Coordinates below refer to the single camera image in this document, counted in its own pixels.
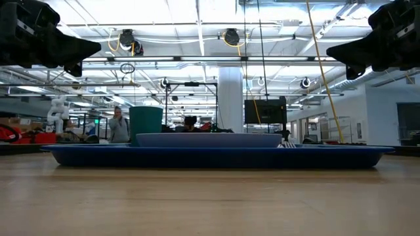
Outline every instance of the wall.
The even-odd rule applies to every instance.
[[[351,117],[351,133],[353,142],[367,142],[368,140],[368,120],[366,107],[366,90],[364,85],[360,85],[356,90],[344,91],[344,96],[333,97],[333,103],[337,116]],[[334,118],[329,99],[321,101],[320,106],[303,107],[304,110],[294,111],[287,114],[288,121],[296,121],[323,113],[327,113],[329,118]],[[362,139],[357,139],[357,123],[362,124]]]
[[[29,103],[21,102],[20,98],[0,98],[0,111],[36,117],[47,117],[51,101],[30,98]]]
[[[420,102],[420,86],[407,85],[403,79],[377,88],[367,87],[366,98],[368,144],[399,146],[397,103]]]

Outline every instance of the white humanoid robot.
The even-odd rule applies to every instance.
[[[51,101],[51,109],[47,115],[47,132],[63,133],[63,119],[69,119],[68,107],[64,106],[66,96],[55,96]]]

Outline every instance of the metal frame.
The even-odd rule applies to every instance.
[[[174,85],[175,88],[173,88],[171,90],[171,92],[169,92],[169,87],[171,85]],[[208,91],[210,91],[215,97],[216,97],[216,124],[217,124],[217,116],[218,116],[218,111],[219,111],[219,96],[218,96],[218,92],[219,92],[219,88],[217,87],[218,83],[199,83],[199,82],[186,82],[186,83],[166,83],[165,85],[165,125],[168,124],[168,96],[172,94],[172,92],[174,92],[179,86],[185,86],[185,87],[198,87],[200,85],[204,85]],[[208,85],[214,85],[216,87],[216,93],[214,93],[209,87]]]
[[[99,136],[99,134],[100,134],[100,120],[105,119],[105,139],[108,139],[108,118],[100,116],[100,115],[96,116],[96,115],[89,115],[87,113],[83,114],[83,134],[85,134],[85,131],[86,131],[86,115],[88,115],[89,116],[88,118],[90,118],[90,119],[98,118],[98,138],[99,139],[100,139],[100,136]],[[77,127],[78,128],[80,127],[80,120],[81,119],[82,119],[81,117],[77,118]]]

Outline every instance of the teal bin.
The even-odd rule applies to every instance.
[[[162,131],[163,108],[135,106],[130,108],[131,145],[138,146],[136,134],[160,133]]]

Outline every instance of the person in dark jacket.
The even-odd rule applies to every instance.
[[[201,132],[199,128],[194,127],[197,123],[197,117],[185,117],[184,119],[184,131],[183,132]]]

